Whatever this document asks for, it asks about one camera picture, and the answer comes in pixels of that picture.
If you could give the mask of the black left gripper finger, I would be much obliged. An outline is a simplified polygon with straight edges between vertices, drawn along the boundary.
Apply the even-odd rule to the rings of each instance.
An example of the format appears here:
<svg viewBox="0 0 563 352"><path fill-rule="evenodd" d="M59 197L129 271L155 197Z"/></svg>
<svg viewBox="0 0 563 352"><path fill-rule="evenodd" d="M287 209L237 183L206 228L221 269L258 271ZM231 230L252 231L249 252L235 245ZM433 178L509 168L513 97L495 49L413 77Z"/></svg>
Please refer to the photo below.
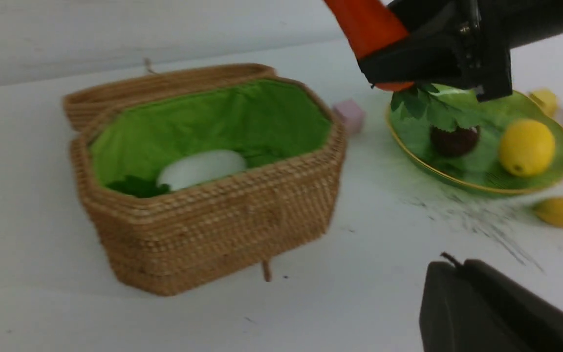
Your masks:
<svg viewBox="0 0 563 352"><path fill-rule="evenodd" d="M510 50L563 34L563 0L395 0L411 32L358 60L370 83L438 83L479 102L513 92Z"/></svg>
<svg viewBox="0 0 563 352"><path fill-rule="evenodd" d="M426 352L563 352L563 310L479 259L442 258L425 273Z"/></svg>

